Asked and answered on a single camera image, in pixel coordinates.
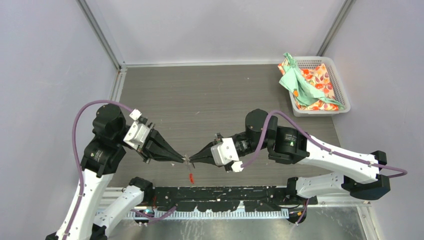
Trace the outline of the red handled metal keyring holder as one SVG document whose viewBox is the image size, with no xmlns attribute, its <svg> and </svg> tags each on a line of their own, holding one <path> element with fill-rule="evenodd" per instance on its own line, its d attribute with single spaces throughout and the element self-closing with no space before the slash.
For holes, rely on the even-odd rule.
<svg viewBox="0 0 424 240">
<path fill-rule="evenodd" d="M 192 185 L 195 184 L 194 175 L 192 171 L 192 164 L 190 163 L 189 156 L 187 153 L 184 154 L 184 163 L 188 169 L 188 179 Z"/>
</svg>

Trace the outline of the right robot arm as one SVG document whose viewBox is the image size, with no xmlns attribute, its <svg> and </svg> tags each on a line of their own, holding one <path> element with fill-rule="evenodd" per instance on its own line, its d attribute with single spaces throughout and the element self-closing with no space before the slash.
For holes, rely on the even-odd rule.
<svg viewBox="0 0 424 240">
<path fill-rule="evenodd" d="M 287 180 L 285 198 L 291 205 L 317 195 L 348 193 L 366 201 L 378 200 L 391 190 L 390 179 L 381 174 L 387 164 L 383 151 L 356 153 L 327 144 L 298 126 L 280 126 L 278 118 L 262 109 L 245 117 L 244 132 L 223 137 L 217 133 L 212 142 L 189 157 L 190 163 L 224 167 L 239 173 L 248 165 L 243 157 L 256 158 L 267 150 L 268 158 L 284 165 L 310 165 L 328 170 L 314 177 L 291 177 Z"/>
</svg>

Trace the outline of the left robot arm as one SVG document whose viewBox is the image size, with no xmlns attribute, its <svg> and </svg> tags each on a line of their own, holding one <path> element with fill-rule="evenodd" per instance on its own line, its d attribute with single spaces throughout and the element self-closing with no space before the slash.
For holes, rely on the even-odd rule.
<svg viewBox="0 0 424 240">
<path fill-rule="evenodd" d="M 98 100 L 97 104 L 99 109 L 92 123 L 94 138 L 82 156 L 74 155 L 78 171 L 74 197 L 60 228 L 47 236 L 49 240 L 106 240 L 137 205 L 148 207 L 153 202 L 153 184 L 134 177 L 121 196 L 99 211 L 126 149 L 136 151 L 146 163 L 185 161 L 139 110 L 128 109 L 132 119 L 129 125 L 123 114 L 126 105 L 111 100 Z"/>
</svg>

